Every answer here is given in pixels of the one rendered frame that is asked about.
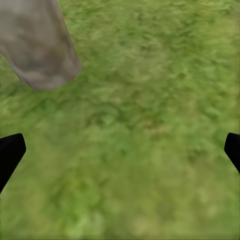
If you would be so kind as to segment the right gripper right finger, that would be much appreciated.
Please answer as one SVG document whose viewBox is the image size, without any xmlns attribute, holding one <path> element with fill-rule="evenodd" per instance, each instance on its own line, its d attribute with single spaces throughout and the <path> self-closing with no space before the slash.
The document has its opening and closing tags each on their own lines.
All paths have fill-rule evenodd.
<svg viewBox="0 0 240 240">
<path fill-rule="evenodd" d="M 224 151 L 240 173 L 240 135 L 229 133 L 227 135 Z"/>
</svg>

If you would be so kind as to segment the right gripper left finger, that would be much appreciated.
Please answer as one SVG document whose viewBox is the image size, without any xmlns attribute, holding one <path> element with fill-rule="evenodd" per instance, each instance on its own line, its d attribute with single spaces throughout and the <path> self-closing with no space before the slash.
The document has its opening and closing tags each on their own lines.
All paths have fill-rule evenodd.
<svg viewBox="0 0 240 240">
<path fill-rule="evenodd" d="M 22 133 L 0 138 L 0 193 L 26 153 Z"/>
</svg>

